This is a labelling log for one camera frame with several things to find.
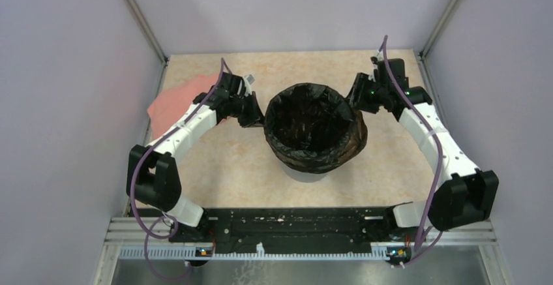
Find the black plastic trash bag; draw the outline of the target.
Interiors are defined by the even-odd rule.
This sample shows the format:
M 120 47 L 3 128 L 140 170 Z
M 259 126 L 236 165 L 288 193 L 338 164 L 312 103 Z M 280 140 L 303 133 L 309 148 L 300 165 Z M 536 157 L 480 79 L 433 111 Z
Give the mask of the black plastic trash bag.
M 325 174 L 356 157 L 368 140 L 362 113 L 335 89 L 297 83 L 268 103 L 265 140 L 292 170 Z

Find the grey plastic trash bin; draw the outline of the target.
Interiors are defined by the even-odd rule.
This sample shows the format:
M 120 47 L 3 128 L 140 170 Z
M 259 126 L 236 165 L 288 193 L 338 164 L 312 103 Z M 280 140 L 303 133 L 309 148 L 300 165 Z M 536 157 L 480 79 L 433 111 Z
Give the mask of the grey plastic trash bin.
M 294 170 L 285 164 L 280 164 L 281 170 L 291 179 L 300 183 L 315 183 L 329 177 L 332 172 L 327 173 L 306 173 Z

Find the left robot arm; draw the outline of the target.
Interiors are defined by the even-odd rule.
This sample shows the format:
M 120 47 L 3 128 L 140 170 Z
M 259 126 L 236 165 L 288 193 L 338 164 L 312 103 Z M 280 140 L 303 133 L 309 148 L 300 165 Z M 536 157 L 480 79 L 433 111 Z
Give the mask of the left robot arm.
M 135 145 L 129 153 L 126 188 L 132 202 L 166 213 L 185 225 L 184 232 L 191 240 L 204 240 L 209 233 L 205 211 L 183 194 L 177 164 L 206 132 L 228 117 L 236 118 L 243 128 L 262 126 L 253 82 L 252 75 L 223 72 L 164 135 L 147 145 Z

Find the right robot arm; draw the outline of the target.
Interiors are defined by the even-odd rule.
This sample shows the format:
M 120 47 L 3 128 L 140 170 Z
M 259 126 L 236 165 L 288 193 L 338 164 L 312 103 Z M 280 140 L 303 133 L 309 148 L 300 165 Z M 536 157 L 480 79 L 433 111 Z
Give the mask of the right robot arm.
M 432 226 L 450 230 L 488 220 L 499 179 L 483 171 L 454 141 L 439 118 L 435 105 L 420 86 L 412 87 L 402 59 L 371 57 L 371 74 L 358 73 L 347 96 L 364 112 L 392 113 L 416 142 L 434 170 L 430 202 L 408 202 L 388 208 L 382 231 L 392 241 L 401 240 L 409 228 Z

